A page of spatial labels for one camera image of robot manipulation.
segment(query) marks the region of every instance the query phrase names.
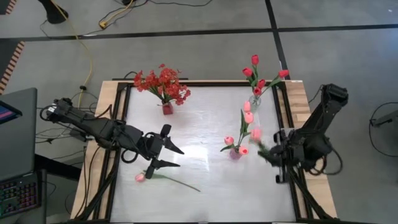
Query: purple vase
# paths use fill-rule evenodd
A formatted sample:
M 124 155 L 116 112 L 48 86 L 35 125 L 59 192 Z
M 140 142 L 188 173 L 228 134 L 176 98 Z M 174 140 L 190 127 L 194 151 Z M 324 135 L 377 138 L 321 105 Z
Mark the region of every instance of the purple vase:
M 236 160 L 236 159 L 240 159 L 242 157 L 242 155 L 240 153 L 238 153 L 236 151 L 236 149 L 232 148 L 231 150 L 229 150 L 229 155 L 231 156 L 232 159 Z

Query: concrete floor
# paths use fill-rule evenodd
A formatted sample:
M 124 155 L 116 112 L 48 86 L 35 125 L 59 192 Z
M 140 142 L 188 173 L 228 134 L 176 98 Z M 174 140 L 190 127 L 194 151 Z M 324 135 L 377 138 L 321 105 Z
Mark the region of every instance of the concrete floor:
M 98 29 L 98 19 L 119 7 L 114 1 L 57 2 L 69 12 L 79 34 Z M 398 3 L 389 0 L 272 0 L 271 3 L 278 27 L 398 24 Z M 37 1 L 18 0 L 10 16 L 0 16 L 0 38 L 43 37 L 39 25 L 44 19 L 44 10 Z M 269 27 L 263 0 L 214 0 L 205 7 L 148 3 L 101 34 Z M 72 34 L 66 23 L 46 24 L 44 29 L 54 36 Z M 396 223 L 397 159 L 383 156 L 371 147 L 368 120 L 378 105 L 396 101 L 398 29 L 284 32 L 280 38 L 290 76 L 304 81 L 309 98 L 324 83 L 335 83 L 349 91 L 349 103 L 327 132 L 345 163 L 340 175 L 329 178 L 339 218 Z M 241 69 L 249 65 L 252 54 L 260 56 L 264 78 L 272 78 L 280 69 L 272 33 L 97 39 L 85 43 L 94 58 L 94 74 L 88 89 L 95 95 L 99 94 L 104 80 L 123 77 L 130 70 L 148 71 L 160 63 L 181 69 L 189 79 L 241 79 Z M 54 98 L 73 96 L 87 74 L 88 59 L 78 42 L 28 41 L 6 93 L 36 87 L 38 105 L 45 106 Z M 84 105 L 93 101 L 87 96 Z M 387 107 L 379 116 L 397 107 Z M 37 130 L 54 127 L 38 121 Z M 376 145 L 386 153 L 398 154 L 398 142 L 393 136 L 397 128 L 392 123 L 373 130 Z M 57 157 L 79 151 L 83 146 L 77 140 L 62 139 L 51 145 L 38 144 L 36 148 L 41 155 Z M 338 161 L 330 157 L 332 170 Z M 80 160 L 81 156 L 77 155 L 63 162 L 71 164 Z M 49 177 L 49 181 L 58 188 L 49 201 L 48 221 L 65 220 L 64 200 L 72 193 L 67 203 L 70 210 L 76 183 L 58 177 Z

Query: tulip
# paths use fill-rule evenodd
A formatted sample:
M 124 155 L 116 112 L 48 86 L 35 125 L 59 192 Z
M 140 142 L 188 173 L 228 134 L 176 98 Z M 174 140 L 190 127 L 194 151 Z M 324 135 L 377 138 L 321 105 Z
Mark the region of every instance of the tulip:
M 244 147 L 244 146 L 240 146 L 239 147 L 239 154 L 240 155 L 246 155 L 248 152 L 249 151 L 248 151 L 248 149 L 246 147 Z
M 136 181 L 140 183 L 145 181 L 145 175 L 143 173 L 136 175 Z
M 253 71 L 250 69 L 250 68 L 244 68 L 243 70 L 242 70 L 242 72 L 244 73 L 244 75 L 245 76 L 247 76 L 247 77 L 250 77 L 251 76 L 251 74 L 253 74 Z
M 289 71 L 288 70 L 279 71 L 278 75 L 279 75 L 279 78 L 285 78 L 286 76 L 289 75 Z
M 234 138 L 232 138 L 231 136 L 226 136 L 224 138 L 224 142 L 227 146 L 230 146 L 230 145 L 234 144 Z
M 250 112 L 250 109 L 251 109 L 250 102 L 248 102 L 248 101 L 244 102 L 244 104 L 243 104 L 243 111 L 244 111 L 244 112 Z
M 254 94 L 254 96 L 261 95 L 261 89 L 258 88 L 258 87 L 255 87 L 254 90 L 253 90 L 253 94 Z
M 252 63 L 253 65 L 257 65 L 257 64 L 259 63 L 259 56 L 258 56 L 258 55 L 253 55 L 253 56 L 251 57 L 251 63 Z
M 261 129 L 255 128 L 251 130 L 250 138 L 255 142 L 259 142 L 261 140 L 261 135 L 262 135 Z
M 250 124 L 254 121 L 254 115 L 251 112 L 246 112 L 244 114 L 244 122 Z
M 266 85 L 266 81 L 265 80 L 260 80 L 259 83 L 257 83 L 257 87 L 262 89 L 262 87 L 264 87 Z

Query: black metal frame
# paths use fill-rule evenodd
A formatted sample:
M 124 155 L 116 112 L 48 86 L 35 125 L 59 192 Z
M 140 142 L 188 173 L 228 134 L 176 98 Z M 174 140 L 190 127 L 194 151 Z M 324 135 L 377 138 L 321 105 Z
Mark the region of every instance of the black metal frame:
M 211 82 L 211 81 L 207 81 L 207 82 L 201 82 L 201 81 L 197 81 L 197 82 L 184 82 L 181 81 L 181 83 L 187 85 L 187 86 L 250 86 L 250 84 L 246 81 L 238 81 L 238 82 L 234 82 L 234 81 L 225 81 L 225 82 Z M 126 119 L 126 115 L 127 115 L 127 109 L 128 109 L 128 104 L 129 104 L 129 97 L 130 97 L 130 92 L 131 92 L 131 88 L 133 88 L 133 83 L 118 83 L 118 90 L 116 93 L 116 97 L 115 97 L 115 103 L 114 103 L 114 113 L 113 113 L 113 118 L 116 119 L 117 115 L 118 115 L 118 108 L 119 108 L 119 104 L 121 101 L 121 92 L 126 89 L 126 96 L 124 98 L 124 105 L 123 105 L 123 110 L 122 110 L 122 120 L 125 121 Z M 290 128 L 294 127 L 293 124 L 293 119 L 292 119 L 292 113 L 290 110 L 290 105 L 289 105 L 289 99 L 287 97 L 287 91 L 286 91 L 286 85 L 285 82 L 280 82 L 278 85 L 273 86 L 272 89 L 272 93 L 274 95 L 274 103 L 275 103 L 275 109 L 276 109 L 276 114 L 277 114 L 277 119 L 278 119 L 278 125 L 279 128 L 282 129 L 284 128 L 284 122 L 283 122 L 283 118 L 282 118 L 282 113 L 281 113 L 281 109 L 280 109 L 280 103 L 279 103 L 279 96 L 278 96 L 278 91 L 277 88 L 279 88 L 282 92 L 282 97 L 284 100 L 284 105 L 285 105 L 285 110 L 286 110 L 286 114 L 288 117 L 288 124 Z M 101 172 L 101 177 L 100 177 L 100 182 L 99 185 L 101 185 L 103 183 L 103 180 L 106 177 L 106 171 L 108 169 L 109 166 L 109 158 L 110 158 L 110 152 L 106 152 L 105 154 L 105 158 L 104 158 L 104 162 L 103 162 L 103 169 Z M 115 156 L 114 158 L 114 162 L 117 162 L 117 166 L 119 165 L 119 156 Z M 282 168 L 282 172 L 283 174 L 285 174 L 285 167 Z M 305 183 L 305 178 L 303 178 L 303 172 L 302 170 L 299 170 L 298 173 L 298 177 L 299 179 L 303 182 L 303 185 L 305 186 L 305 188 L 307 188 L 307 185 Z M 300 214 L 300 207 L 299 207 L 299 200 L 297 198 L 297 192 L 296 192 L 296 188 L 294 185 L 294 182 L 292 180 L 289 179 L 289 186 L 290 186 L 290 193 L 292 196 L 292 201 L 293 201 L 293 209 L 294 209 L 294 213 L 295 213 L 295 218 L 296 220 L 300 220 L 302 219 L 302 216 Z M 115 193 L 115 188 L 116 188 L 116 178 L 112 181 L 110 187 L 109 187 L 109 195 L 108 195 L 108 202 L 106 204 L 106 214 L 105 214 L 105 219 L 110 220 L 111 219 L 111 211 L 112 211 L 112 206 L 113 206 L 113 198 L 114 198 L 114 193 Z M 307 201 L 304 199 L 305 202 L 305 208 L 306 208 L 306 212 L 307 212 L 307 217 L 311 218 L 312 217 L 312 210 L 309 206 L 309 204 L 307 203 Z M 98 219 L 99 216 L 99 210 L 100 210 L 100 206 L 101 203 L 99 203 L 97 205 L 97 207 L 95 208 L 95 212 L 94 212 L 94 216 L 93 219 L 96 220 Z

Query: wooden table frame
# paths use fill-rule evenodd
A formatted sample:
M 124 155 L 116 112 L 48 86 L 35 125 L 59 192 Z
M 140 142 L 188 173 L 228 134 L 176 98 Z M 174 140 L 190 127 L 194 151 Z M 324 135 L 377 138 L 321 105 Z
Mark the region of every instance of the wooden table frame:
M 247 86 L 246 80 L 181 80 L 181 83 L 187 85 L 198 86 Z M 131 80 L 105 81 L 103 82 L 101 93 L 96 108 L 96 114 L 105 111 L 109 105 L 113 105 L 113 118 L 125 120 L 127 114 L 127 107 L 129 102 L 130 88 L 132 86 Z M 272 89 L 274 94 L 275 107 L 277 109 L 277 116 L 280 128 L 300 128 L 310 116 L 310 109 L 308 107 L 307 96 L 303 87 L 302 81 L 284 81 L 280 82 L 278 88 Z M 98 191 L 98 187 L 103 183 L 106 175 L 109 174 L 114 165 L 114 158 L 116 153 L 114 151 L 99 150 L 96 154 L 97 144 L 89 142 L 86 150 L 85 163 L 90 164 L 91 178 L 88 181 L 90 189 L 87 194 L 87 199 L 90 202 Z M 86 173 L 88 173 L 89 166 L 86 166 Z M 323 209 L 331 216 L 336 217 L 335 206 L 331 197 L 327 176 L 321 175 L 314 177 L 312 175 L 304 174 L 302 170 L 298 170 L 298 175 L 303 184 L 313 194 L 314 198 L 323 207 Z M 312 210 L 309 204 L 303 199 L 301 192 L 295 187 L 292 181 L 289 182 L 293 206 L 296 218 L 312 218 Z M 101 203 L 94 209 L 90 215 L 90 219 L 106 218 L 110 219 L 114 189 L 116 180 L 114 180 L 103 194 Z M 84 173 L 81 173 L 78 189 L 76 192 L 75 201 L 73 204 L 71 218 L 75 218 L 85 197 L 85 178 Z

